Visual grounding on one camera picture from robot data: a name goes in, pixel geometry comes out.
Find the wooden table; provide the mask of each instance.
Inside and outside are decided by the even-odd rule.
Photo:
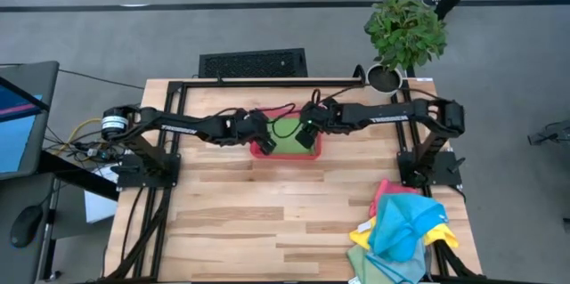
[[[142,105],[162,110],[170,80],[147,81]],[[411,79],[410,86],[436,92],[432,81]],[[300,108],[311,98],[312,90],[190,88],[185,114],[204,117],[228,107],[247,110],[287,102]],[[321,90],[324,98],[339,88]],[[428,98],[412,94],[412,98],[418,97]],[[337,100],[389,103],[369,87],[346,92]],[[404,131],[411,136],[407,124]],[[419,133],[423,139],[427,129],[419,126]],[[156,142],[158,132],[145,137]],[[219,148],[193,136],[182,136],[183,168],[168,212],[159,280],[353,278],[346,251],[354,243],[348,233],[368,220],[369,204],[379,181],[399,181],[395,125],[369,126],[348,136],[325,134],[322,144],[322,154],[315,161],[274,161],[253,158],[248,146]],[[121,192],[106,255],[107,274],[118,266],[136,192]],[[459,239],[455,253],[472,271],[481,272],[462,197],[443,186],[432,187],[432,192],[445,205],[450,227]],[[138,238],[145,198],[146,190],[134,213],[127,252]],[[143,275],[150,273],[152,249],[146,251]]]

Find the plant pot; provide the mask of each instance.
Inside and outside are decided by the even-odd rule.
[[[366,82],[379,93],[392,96],[402,87],[403,79],[400,70],[387,70],[377,63],[366,71]]]

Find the gray carpet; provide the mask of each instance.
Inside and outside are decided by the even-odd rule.
[[[8,4],[207,3],[263,0],[0,0]],[[150,77],[190,77],[201,53],[304,47],[309,76],[351,75],[371,64],[362,32],[369,9],[203,12],[66,12],[0,15],[0,62],[57,60],[63,69],[144,85]],[[567,283],[570,161],[563,144],[531,147],[526,135],[570,114],[569,6],[460,7],[449,14],[449,46],[417,69],[438,92],[464,104],[467,132],[452,146],[461,167],[481,264],[497,279]],[[142,92],[61,74],[50,126],[61,137]],[[80,196],[69,204],[81,214]],[[58,251],[68,279],[101,271],[107,233],[69,240]],[[89,265],[77,267],[84,254]]]

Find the red plastic basket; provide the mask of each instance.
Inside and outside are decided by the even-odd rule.
[[[279,115],[282,115],[289,110],[263,110],[264,114],[272,119],[277,118]],[[287,114],[283,118],[299,118],[299,113],[290,113]],[[317,134],[317,138],[314,141],[314,154],[275,154],[275,155],[264,155],[257,145],[256,142],[252,142],[249,146],[249,151],[251,155],[255,158],[261,159],[285,159],[285,160],[313,160],[317,159],[321,155],[321,148],[322,148],[322,141],[321,141],[321,134]]]

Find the green cloth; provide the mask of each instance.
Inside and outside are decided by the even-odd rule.
[[[366,259],[366,249],[354,245],[346,254],[353,265],[354,273],[362,284],[394,284],[381,270]]]
[[[295,135],[297,135],[297,132],[301,129],[299,118],[282,118],[275,123],[275,132],[277,132],[279,136],[291,134],[291,136],[287,138],[279,138],[275,136],[272,125],[273,124],[267,124],[267,130],[269,130],[271,138],[277,143],[275,150],[273,150],[273,154],[314,154],[314,146],[308,150],[295,139]]]

